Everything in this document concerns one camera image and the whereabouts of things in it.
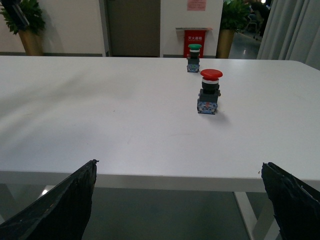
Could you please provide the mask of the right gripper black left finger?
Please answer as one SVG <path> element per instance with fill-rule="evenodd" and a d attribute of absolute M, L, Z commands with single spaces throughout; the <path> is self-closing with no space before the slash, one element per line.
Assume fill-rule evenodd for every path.
<path fill-rule="evenodd" d="M 2 240 L 80 240 L 92 211 L 97 160 L 88 161 L 0 225 Z"/>

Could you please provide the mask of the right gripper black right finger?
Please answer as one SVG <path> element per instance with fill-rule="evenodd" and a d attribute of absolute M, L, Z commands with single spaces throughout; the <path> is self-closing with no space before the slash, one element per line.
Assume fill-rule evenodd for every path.
<path fill-rule="evenodd" d="M 272 162 L 261 177 L 283 240 L 320 238 L 320 192 Z"/>

